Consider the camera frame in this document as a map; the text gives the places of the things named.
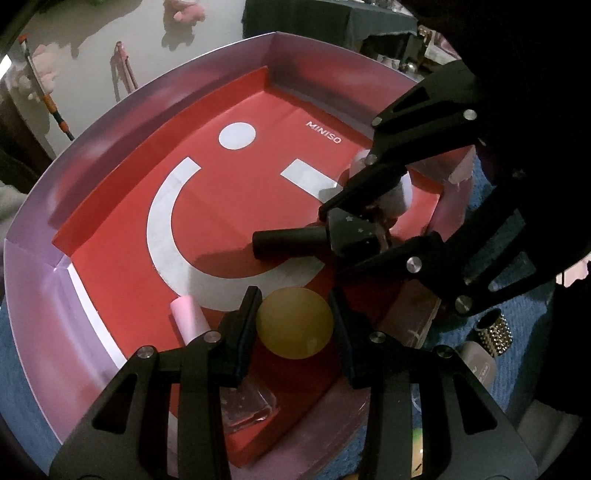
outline white rectangle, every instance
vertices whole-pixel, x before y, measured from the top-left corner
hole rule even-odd
[[[281,176],[323,203],[343,189],[333,179],[310,167],[299,158],[291,162],[289,167],[281,172]]]

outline pink tube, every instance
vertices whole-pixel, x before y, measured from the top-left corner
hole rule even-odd
[[[184,295],[173,300],[170,310],[173,312],[174,320],[185,345],[211,330],[201,307],[197,305],[191,295]]]

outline white circle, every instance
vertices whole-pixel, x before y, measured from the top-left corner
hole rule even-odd
[[[218,138],[220,145],[228,150],[240,150],[250,145],[256,137],[256,130],[251,124],[237,122],[225,127]]]

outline stuffed toy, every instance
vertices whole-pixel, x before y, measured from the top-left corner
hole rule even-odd
[[[58,75],[56,70],[56,49],[57,44],[39,45],[31,55],[43,88],[47,93],[53,92],[55,87],[54,79]],[[40,102],[41,99],[35,91],[31,76],[32,74],[26,63],[15,64],[7,80],[10,87],[18,89],[21,95],[26,96],[29,100]]]
[[[164,0],[173,11],[175,21],[185,25],[195,25],[197,22],[205,20],[205,11],[197,2],[187,2],[185,0]]]

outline white curved line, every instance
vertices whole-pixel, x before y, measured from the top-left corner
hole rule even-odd
[[[279,288],[303,287],[311,282],[324,267],[315,257],[290,258],[271,270],[244,278],[214,277],[185,260],[174,242],[171,219],[181,189],[200,169],[191,158],[185,158],[166,177],[150,206],[148,250],[166,285],[178,295],[192,295],[202,307],[230,312],[240,306],[250,285],[259,287],[265,297]]]

